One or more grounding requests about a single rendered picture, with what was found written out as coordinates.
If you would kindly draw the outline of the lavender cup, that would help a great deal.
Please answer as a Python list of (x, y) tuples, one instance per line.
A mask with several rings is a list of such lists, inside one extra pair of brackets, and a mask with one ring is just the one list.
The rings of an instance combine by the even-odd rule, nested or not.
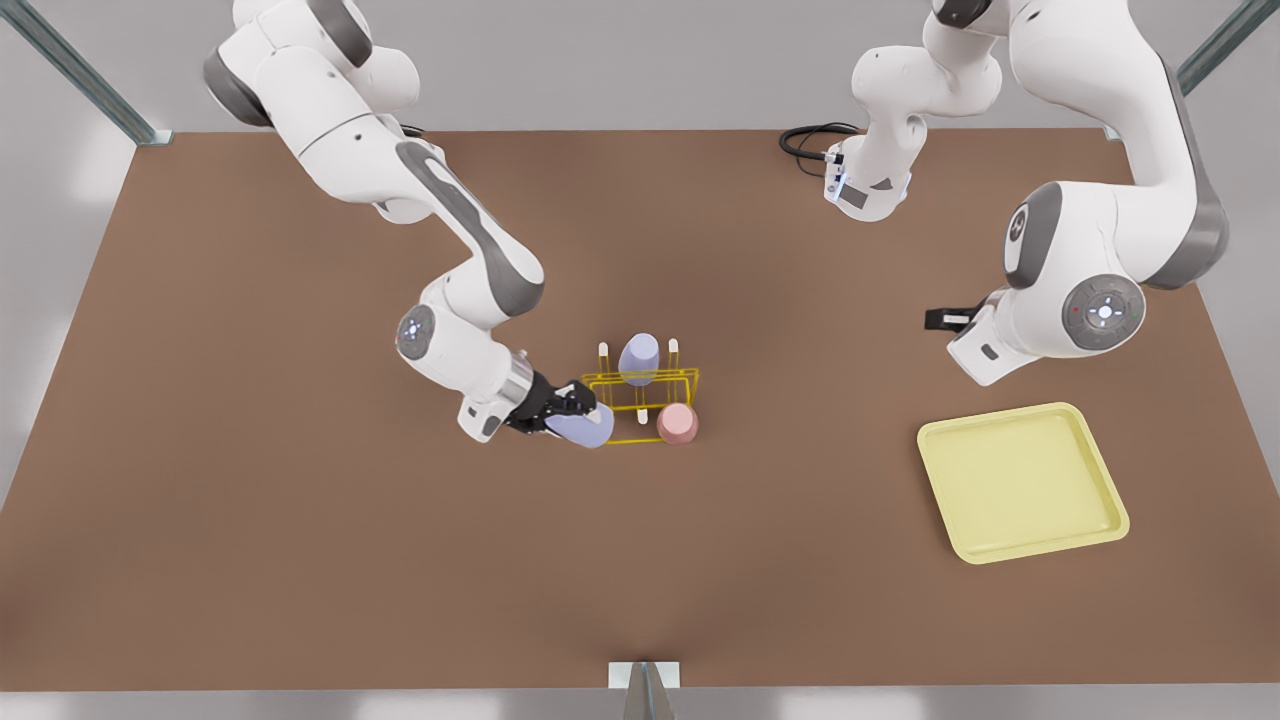
[(585, 415), (550, 415), (545, 419), (547, 430), (586, 448), (605, 445), (614, 429), (612, 409), (598, 404)]
[(635, 334), (622, 348), (618, 373), (632, 387), (649, 386), (660, 368), (660, 346), (649, 333)]

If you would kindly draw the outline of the pink cup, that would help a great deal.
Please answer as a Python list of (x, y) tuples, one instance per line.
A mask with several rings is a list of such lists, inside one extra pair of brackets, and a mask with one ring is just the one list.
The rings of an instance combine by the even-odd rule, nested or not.
[(689, 404), (669, 404), (660, 410), (655, 427), (667, 445), (687, 445), (696, 438), (700, 423)]

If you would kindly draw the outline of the pale yellow square tray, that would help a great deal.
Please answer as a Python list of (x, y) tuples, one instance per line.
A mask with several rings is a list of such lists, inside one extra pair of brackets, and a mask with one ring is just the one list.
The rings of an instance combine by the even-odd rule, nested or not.
[(916, 447), (954, 552), (984, 565), (1125, 538), (1132, 521), (1065, 402), (924, 424)]

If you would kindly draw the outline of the silver frame post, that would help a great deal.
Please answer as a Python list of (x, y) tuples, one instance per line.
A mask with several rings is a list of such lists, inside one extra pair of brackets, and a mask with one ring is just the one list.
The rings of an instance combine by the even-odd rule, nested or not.
[(622, 720), (677, 720), (668, 689), (681, 687), (680, 662), (609, 662), (608, 687), (626, 689)]
[(28, 0), (0, 0), (0, 18), (8, 22), (134, 145), (157, 147), (172, 143), (174, 133), (170, 129), (154, 128)]
[(1280, 115), (1280, 0), (1129, 0), (1138, 29), (1180, 86), (1197, 132), (1229, 138)]

